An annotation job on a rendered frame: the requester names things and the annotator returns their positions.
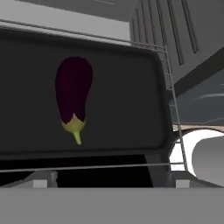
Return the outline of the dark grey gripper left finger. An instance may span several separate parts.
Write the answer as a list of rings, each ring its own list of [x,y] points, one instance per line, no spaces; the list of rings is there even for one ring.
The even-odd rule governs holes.
[[[58,173],[56,171],[35,171],[25,179],[3,185],[3,188],[55,188]]]

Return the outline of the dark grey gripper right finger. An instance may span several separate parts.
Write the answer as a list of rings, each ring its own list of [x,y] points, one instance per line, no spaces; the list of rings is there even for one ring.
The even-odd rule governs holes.
[[[221,188],[220,185],[196,178],[188,171],[169,171],[165,186],[171,188]]]

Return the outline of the purple eggplant with green stem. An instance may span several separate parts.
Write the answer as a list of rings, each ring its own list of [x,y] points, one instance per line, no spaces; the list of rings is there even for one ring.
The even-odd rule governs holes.
[[[59,65],[55,92],[61,124],[81,145],[81,131],[86,124],[85,106],[93,80],[90,63],[80,57],[69,57]]]

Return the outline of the white round object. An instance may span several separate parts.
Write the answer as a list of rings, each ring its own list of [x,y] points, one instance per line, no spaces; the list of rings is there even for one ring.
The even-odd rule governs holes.
[[[189,172],[195,178],[224,187],[224,131],[217,129],[184,129],[183,158],[179,138],[170,155],[173,172]]]

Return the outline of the black baking tray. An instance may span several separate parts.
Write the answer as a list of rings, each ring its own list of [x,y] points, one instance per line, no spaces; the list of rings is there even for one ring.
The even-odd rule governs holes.
[[[81,145],[64,130],[55,78],[86,59]],[[158,55],[126,45],[0,29],[0,173],[56,170],[70,186],[165,186],[172,119]]]

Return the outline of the grey slatted cupboard front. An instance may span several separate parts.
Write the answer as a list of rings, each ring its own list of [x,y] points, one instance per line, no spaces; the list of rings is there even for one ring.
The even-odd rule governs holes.
[[[129,30],[179,81],[224,47],[224,0],[137,0]]]

